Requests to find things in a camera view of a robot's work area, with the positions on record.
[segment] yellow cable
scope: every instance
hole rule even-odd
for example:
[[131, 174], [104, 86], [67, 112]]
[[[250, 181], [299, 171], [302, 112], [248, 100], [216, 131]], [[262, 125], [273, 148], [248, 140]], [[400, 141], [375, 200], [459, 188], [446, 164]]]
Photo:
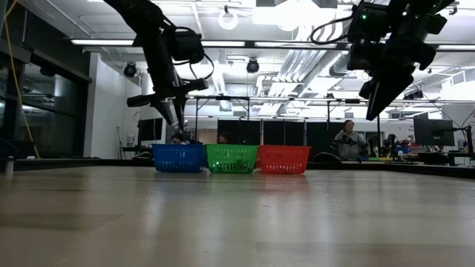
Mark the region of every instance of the yellow cable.
[[[10, 52], [10, 63], [12, 65], [13, 79], [15, 80], [16, 92], [18, 94], [18, 100], [19, 100], [20, 108], [23, 111], [22, 93], [20, 92], [20, 86], [19, 86], [19, 83], [18, 83], [18, 78], [16, 77], [15, 62], [13, 60], [13, 52], [12, 52], [12, 44], [10, 42], [10, 31], [8, 29], [8, 22], [7, 22], [7, 17], [8, 17], [8, 15], [10, 15], [11, 11], [15, 7], [16, 2], [17, 2], [17, 0], [13, 1], [12, 5], [10, 6], [10, 9], [5, 13], [5, 32], [7, 34], [8, 51]], [[27, 116], [26, 116], [24, 111], [23, 111], [23, 120], [24, 120], [24, 124], [27, 127], [27, 132], [28, 132], [28, 136], [30, 136], [30, 141], [33, 143], [33, 147], [35, 148], [36, 158], [41, 159], [39, 157], [39, 153], [38, 153], [38, 149], [36, 148], [36, 144], [33, 140], [33, 136], [31, 135], [30, 126], [28, 125]]]

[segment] black monitor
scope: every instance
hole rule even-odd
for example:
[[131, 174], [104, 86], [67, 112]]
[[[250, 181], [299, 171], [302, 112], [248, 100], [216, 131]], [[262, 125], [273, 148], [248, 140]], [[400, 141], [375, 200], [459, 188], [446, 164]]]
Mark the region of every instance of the black monitor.
[[139, 142], [162, 139], [163, 119], [146, 119], [139, 121]]
[[417, 145], [455, 145], [453, 123], [443, 119], [414, 119]]

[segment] red basket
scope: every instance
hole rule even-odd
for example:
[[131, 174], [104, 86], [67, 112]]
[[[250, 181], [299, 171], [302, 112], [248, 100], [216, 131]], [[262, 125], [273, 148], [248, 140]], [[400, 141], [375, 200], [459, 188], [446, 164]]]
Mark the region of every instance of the red basket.
[[302, 174], [307, 167], [310, 147], [262, 145], [261, 170], [265, 174]]

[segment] basket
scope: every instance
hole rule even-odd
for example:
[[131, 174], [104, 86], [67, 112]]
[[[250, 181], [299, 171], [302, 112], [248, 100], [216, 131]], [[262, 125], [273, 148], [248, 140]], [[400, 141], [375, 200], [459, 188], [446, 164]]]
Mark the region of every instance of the basket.
[[254, 170], [257, 145], [206, 145], [209, 170], [231, 174], [250, 174]]
[[261, 170], [265, 174], [302, 174], [307, 167], [310, 147], [262, 145]]
[[203, 145], [152, 145], [155, 168], [162, 172], [200, 171]]

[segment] security camera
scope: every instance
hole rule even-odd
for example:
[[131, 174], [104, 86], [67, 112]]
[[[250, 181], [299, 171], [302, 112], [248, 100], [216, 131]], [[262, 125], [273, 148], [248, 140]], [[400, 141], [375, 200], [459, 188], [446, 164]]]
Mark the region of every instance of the security camera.
[[135, 63], [135, 62], [127, 63], [127, 66], [125, 66], [125, 68], [124, 68], [124, 75], [129, 77], [129, 78], [137, 77], [139, 72], [137, 71], [136, 64], [137, 63]]
[[259, 71], [259, 63], [257, 59], [250, 59], [247, 63], [247, 73], [257, 73]]

